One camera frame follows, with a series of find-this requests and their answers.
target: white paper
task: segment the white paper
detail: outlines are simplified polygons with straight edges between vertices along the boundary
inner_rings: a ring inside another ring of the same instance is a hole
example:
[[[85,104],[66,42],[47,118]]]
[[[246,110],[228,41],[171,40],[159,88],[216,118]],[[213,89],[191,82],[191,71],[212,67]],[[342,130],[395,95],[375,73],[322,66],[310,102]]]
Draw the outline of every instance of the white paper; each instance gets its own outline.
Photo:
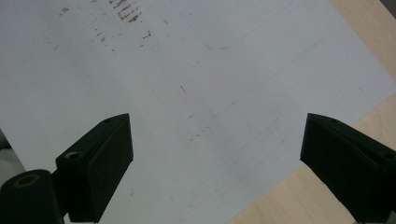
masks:
[[[306,113],[353,124],[395,83],[325,0],[3,1],[0,127],[27,170],[129,113],[101,223],[221,223],[299,163]]]

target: wooden table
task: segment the wooden table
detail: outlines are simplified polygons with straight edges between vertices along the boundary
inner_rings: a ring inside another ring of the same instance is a hole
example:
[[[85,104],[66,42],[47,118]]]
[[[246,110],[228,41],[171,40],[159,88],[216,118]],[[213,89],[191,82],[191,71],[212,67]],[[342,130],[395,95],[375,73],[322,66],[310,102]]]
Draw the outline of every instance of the wooden table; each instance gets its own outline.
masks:
[[[356,34],[396,80],[396,20],[376,0],[332,0]],[[396,149],[396,93],[355,128]],[[290,173],[228,224],[353,223],[355,220],[306,166]]]

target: hole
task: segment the hole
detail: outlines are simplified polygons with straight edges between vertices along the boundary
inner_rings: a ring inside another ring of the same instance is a hole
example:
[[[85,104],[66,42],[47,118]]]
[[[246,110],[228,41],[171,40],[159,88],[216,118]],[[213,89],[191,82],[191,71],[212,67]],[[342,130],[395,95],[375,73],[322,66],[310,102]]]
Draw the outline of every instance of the hole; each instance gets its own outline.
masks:
[[[79,155],[78,152],[69,152],[64,157],[67,159],[77,159]]]
[[[392,154],[390,154],[390,153],[385,153],[385,154],[384,154],[384,157],[387,158],[387,159],[390,159],[390,160],[395,159],[395,156],[392,155]]]
[[[40,176],[36,174],[25,175],[14,182],[14,187],[17,189],[26,188],[33,185],[39,178]]]

